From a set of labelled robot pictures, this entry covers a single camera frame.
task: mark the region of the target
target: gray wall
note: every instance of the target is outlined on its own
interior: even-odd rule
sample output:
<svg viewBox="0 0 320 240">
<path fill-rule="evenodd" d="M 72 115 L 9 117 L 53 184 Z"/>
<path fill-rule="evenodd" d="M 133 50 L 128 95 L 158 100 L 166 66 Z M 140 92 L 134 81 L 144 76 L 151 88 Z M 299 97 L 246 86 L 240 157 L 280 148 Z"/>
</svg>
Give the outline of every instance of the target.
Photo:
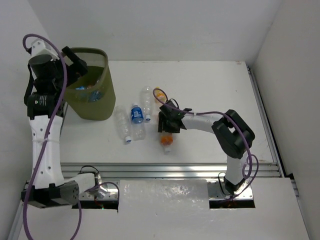
<svg viewBox="0 0 320 240">
<path fill-rule="evenodd" d="M 320 239 L 320 1 L 285 0 L 254 64 L 312 239 Z"/>
<path fill-rule="evenodd" d="M 96 47 L 111 60 L 252 64 L 282 0 L 28 1 L 59 47 Z"/>
<path fill-rule="evenodd" d="M 26 0 L 0 8 L 0 239 L 7 239 L 25 181 L 31 176 L 32 136 L 24 105 L 29 80 L 25 34 L 45 35 Z"/>
</svg>

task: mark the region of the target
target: white bottle cap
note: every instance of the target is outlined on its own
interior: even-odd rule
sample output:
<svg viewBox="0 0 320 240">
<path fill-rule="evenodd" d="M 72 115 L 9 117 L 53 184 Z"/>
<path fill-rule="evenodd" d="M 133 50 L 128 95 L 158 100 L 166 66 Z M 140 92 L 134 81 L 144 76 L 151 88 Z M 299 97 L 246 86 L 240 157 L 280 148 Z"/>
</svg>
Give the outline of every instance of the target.
<svg viewBox="0 0 320 240">
<path fill-rule="evenodd" d="M 125 140 L 125 142 L 127 144 L 131 143 L 131 137 L 130 136 L 126 136 L 124 140 Z"/>
<path fill-rule="evenodd" d="M 147 122 L 149 122 L 149 121 L 151 120 L 151 116 L 150 116 L 150 115 L 145 115 L 145 120 L 146 120 Z"/>
<path fill-rule="evenodd" d="M 171 148 L 169 146 L 165 146 L 164 147 L 164 152 L 167 154 L 167 153 L 170 153 L 171 152 Z"/>
</svg>

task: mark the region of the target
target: table surface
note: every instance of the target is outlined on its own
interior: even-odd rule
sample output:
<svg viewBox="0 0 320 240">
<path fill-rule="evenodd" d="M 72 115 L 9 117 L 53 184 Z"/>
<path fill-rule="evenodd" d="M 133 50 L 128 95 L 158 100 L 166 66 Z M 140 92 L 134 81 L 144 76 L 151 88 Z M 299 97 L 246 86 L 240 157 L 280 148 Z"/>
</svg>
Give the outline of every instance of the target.
<svg viewBox="0 0 320 240">
<path fill-rule="evenodd" d="M 251 148 L 260 162 L 273 162 L 245 62 L 110 61 L 116 106 L 128 113 L 141 89 L 160 87 L 181 108 L 195 112 L 236 110 L 255 133 Z M 165 154 L 157 133 L 157 111 L 145 123 L 146 138 L 126 145 L 117 134 L 114 116 L 84 120 L 69 107 L 61 134 L 62 163 L 201 164 L 225 163 L 227 156 L 212 133 L 182 130 Z"/>
<path fill-rule="evenodd" d="M 82 210 L 75 239 L 309 239 L 289 178 L 256 178 L 252 183 L 255 208 L 209 209 L 203 180 L 121 180 L 119 189 L 119 213 Z M 79 211 L 70 206 L 28 207 L 34 239 L 70 239 L 78 218 Z M 22 227 L 19 240 L 26 239 Z"/>
</svg>

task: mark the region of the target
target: plastic bottle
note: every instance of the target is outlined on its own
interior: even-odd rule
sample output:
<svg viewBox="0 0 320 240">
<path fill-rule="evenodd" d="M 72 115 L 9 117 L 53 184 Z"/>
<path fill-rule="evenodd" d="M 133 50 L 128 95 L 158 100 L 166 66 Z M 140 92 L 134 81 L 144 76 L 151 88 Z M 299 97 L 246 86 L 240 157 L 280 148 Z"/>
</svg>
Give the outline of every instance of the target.
<svg viewBox="0 0 320 240">
<path fill-rule="evenodd" d="M 124 106 L 117 106 L 114 109 L 117 131 L 120 138 L 124 139 L 127 144 L 131 143 L 131 126 Z"/>
<path fill-rule="evenodd" d="M 164 93 L 163 93 L 162 91 L 155 90 L 155 91 L 154 91 L 154 94 L 155 94 L 155 96 L 156 96 L 159 100 L 161 100 L 162 102 L 165 103 L 165 102 L 167 101 L 166 95 L 164 95 Z M 156 103 L 159 107 L 162 106 L 162 103 L 159 102 L 156 98 L 154 99 L 154 101 L 155 101 L 155 103 Z"/>
<path fill-rule="evenodd" d="M 145 86 L 141 93 L 141 107 L 143 110 L 144 118 L 146 122 L 151 120 L 152 115 L 152 89 L 150 86 Z"/>
<path fill-rule="evenodd" d="M 163 146 L 165 153 L 171 152 L 170 146 L 173 143 L 173 141 L 174 139 L 173 139 L 172 133 L 165 132 L 165 131 L 160 133 L 160 144 Z"/>
<path fill-rule="evenodd" d="M 137 103 L 132 104 L 131 109 L 132 135 L 134 140 L 143 140 L 146 137 L 144 116 Z"/>
</svg>

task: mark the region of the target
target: olive green bucket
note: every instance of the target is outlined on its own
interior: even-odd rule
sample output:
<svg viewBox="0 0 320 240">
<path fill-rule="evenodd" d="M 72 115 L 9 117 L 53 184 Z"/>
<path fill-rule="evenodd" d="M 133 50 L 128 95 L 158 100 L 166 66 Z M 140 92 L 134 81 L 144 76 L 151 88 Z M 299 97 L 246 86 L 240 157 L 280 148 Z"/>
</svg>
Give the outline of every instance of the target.
<svg viewBox="0 0 320 240">
<path fill-rule="evenodd" d="M 88 65 L 88 73 L 67 87 L 64 99 L 79 115 L 88 120 L 106 120 L 115 107 L 107 54 L 99 49 L 75 47 L 71 50 Z"/>
</svg>

